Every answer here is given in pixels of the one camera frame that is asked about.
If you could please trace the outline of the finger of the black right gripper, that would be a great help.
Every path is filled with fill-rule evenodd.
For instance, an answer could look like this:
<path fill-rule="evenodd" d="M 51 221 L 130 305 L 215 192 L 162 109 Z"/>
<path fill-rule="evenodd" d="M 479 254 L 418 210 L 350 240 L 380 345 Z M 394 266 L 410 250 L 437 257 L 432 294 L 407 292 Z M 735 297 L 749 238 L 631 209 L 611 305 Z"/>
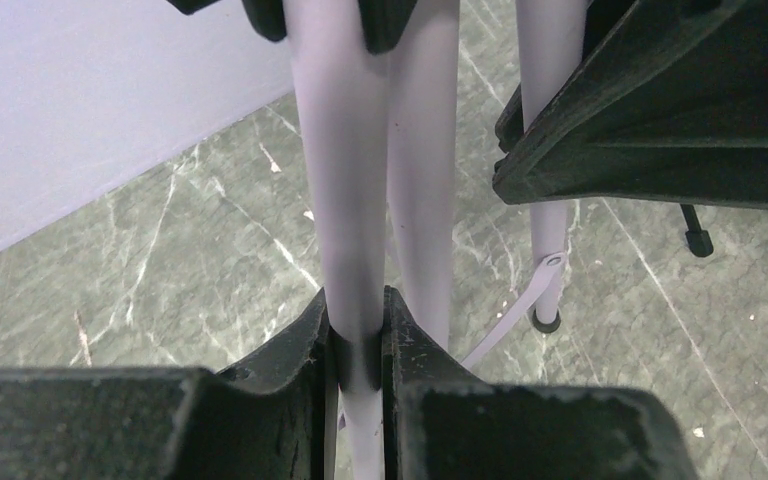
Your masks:
<path fill-rule="evenodd" d="M 520 93 L 500 115 L 503 202 L 768 210 L 768 1 L 595 1 L 583 46 L 530 126 Z"/>

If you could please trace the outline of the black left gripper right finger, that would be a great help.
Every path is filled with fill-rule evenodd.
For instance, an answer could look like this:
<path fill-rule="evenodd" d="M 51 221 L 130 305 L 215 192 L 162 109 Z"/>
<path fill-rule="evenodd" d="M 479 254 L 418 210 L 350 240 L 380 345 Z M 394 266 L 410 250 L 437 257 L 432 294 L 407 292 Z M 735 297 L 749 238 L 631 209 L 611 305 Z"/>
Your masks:
<path fill-rule="evenodd" d="M 680 428 L 651 393 L 490 384 L 384 293 L 384 462 L 389 479 L 693 479 Z"/>

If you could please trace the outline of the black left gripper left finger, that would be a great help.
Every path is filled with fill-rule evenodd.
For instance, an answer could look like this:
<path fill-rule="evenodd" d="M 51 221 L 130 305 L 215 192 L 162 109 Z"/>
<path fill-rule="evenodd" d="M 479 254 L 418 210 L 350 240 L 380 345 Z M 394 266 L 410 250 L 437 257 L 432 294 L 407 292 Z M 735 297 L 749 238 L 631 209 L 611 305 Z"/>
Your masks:
<path fill-rule="evenodd" d="M 0 479 L 329 479 L 328 336 L 317 294 L 219 372 L 0 369 Z"/>

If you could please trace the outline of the lilac perforated music stand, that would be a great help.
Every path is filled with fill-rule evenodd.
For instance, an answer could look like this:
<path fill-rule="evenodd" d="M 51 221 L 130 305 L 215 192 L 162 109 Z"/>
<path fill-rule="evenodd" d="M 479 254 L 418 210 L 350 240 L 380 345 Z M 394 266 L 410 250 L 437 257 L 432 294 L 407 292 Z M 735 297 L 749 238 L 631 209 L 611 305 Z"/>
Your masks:
<path fill-rule="evenodd" d="M 353 474 L 380 475 L 386 236 L 407 305 L 449 342 L 460 5 L 248 1 L 286 41 Z"/>

